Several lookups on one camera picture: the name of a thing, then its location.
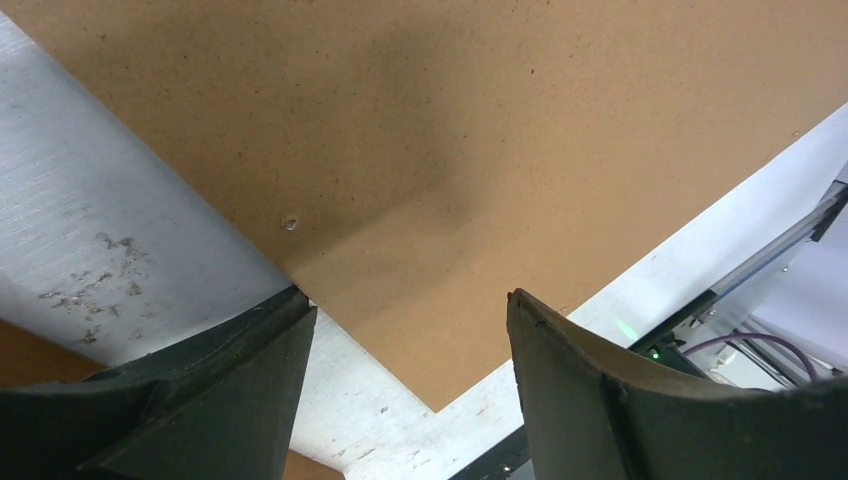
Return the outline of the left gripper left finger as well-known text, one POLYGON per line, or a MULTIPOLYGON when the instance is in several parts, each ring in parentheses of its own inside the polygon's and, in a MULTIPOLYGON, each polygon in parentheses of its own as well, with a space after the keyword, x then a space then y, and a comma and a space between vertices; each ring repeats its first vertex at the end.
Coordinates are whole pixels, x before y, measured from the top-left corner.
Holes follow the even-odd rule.
POLYGON ((279 479, 317 310, 295 287, 76 383, 1 393, 5 479, 279 479))

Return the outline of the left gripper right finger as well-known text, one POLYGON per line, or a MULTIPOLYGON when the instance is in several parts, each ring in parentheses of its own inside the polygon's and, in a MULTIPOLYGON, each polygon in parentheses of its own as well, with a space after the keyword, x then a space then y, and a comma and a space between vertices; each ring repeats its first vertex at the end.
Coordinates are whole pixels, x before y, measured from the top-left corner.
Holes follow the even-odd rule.
POLYGON ((843 479, 847 382, 767 391, 628 351, 528 292, 507 330, 539 479, 843 479))

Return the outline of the brown backing board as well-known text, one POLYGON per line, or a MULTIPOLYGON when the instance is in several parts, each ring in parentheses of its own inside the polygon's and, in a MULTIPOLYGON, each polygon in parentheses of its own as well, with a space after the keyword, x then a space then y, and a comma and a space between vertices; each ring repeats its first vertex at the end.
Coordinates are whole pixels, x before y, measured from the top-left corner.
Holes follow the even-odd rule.
POLYGON ((847 100, 843 1, 5 1, 427 406, 847 100))

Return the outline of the wooden picture frame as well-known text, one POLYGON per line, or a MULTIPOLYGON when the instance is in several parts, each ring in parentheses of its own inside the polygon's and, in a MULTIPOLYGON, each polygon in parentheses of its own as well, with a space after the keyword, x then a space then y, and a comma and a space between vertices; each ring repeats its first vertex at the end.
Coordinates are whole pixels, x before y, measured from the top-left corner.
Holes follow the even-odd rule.
MULTIPOLYGON (((71 350, 1 321, 1 387, 82 380, 104 366, 71 350)), ((344 475, 293 450, 287 452, 284 480, 344 479, 344 475)))

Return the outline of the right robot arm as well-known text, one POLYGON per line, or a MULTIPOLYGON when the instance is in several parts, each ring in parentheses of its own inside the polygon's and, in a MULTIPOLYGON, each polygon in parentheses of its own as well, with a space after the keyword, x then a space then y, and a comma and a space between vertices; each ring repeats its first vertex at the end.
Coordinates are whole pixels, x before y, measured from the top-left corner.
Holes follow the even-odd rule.
POLYGON ((706 290, 636 340, 628 350, 675 371, 706 378, 707 375, 683 355, 681 346, 684 341, 675 336, 674 330, 691 324, 706 313, 716 303, 717 298, 718 295, 713 290, 706 290))

